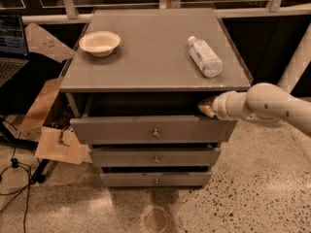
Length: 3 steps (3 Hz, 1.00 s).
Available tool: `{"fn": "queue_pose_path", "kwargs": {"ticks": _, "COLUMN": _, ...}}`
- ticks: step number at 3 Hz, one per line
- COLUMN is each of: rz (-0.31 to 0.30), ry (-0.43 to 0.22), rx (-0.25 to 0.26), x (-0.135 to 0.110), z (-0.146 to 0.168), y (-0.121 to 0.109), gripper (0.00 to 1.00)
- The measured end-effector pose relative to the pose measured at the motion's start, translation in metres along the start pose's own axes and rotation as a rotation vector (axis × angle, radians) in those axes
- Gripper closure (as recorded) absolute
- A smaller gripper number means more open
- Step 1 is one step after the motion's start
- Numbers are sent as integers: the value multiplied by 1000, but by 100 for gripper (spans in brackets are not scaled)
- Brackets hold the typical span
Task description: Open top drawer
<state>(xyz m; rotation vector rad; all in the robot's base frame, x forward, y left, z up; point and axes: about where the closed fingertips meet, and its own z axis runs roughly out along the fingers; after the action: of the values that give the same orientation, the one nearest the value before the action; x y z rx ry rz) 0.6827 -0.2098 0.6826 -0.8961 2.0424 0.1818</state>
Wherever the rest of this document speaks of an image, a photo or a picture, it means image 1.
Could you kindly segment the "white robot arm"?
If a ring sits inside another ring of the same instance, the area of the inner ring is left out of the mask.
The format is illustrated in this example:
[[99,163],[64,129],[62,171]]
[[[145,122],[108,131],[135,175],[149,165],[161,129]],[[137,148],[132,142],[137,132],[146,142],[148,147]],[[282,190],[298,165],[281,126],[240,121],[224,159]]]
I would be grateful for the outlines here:
[[201,101],[198,110],[208,117],[277,127],[282,121],[311,136],[311,103],[291,96],[311,61],[311,24],[277,84],[257,83],[247,92],[228,91]]

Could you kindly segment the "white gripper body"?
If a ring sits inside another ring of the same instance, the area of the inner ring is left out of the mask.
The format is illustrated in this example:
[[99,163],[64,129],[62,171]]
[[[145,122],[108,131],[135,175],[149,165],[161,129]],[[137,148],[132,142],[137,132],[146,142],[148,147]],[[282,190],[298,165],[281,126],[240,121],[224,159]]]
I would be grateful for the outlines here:
[[217,96],[212,102],[212,109],[220,120],[247,118],[252,111],[246,102],[246,92],[229,91]]

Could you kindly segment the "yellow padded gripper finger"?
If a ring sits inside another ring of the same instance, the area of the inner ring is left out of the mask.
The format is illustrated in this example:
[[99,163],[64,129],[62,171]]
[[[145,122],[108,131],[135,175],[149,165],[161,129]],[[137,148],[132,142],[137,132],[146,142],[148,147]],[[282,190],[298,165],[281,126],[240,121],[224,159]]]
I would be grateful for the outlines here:
[[214,117],[216,115],[216,112],[213,109],[214,100],[215,96],[203,99],[197,104],[198,110],[208,117]]

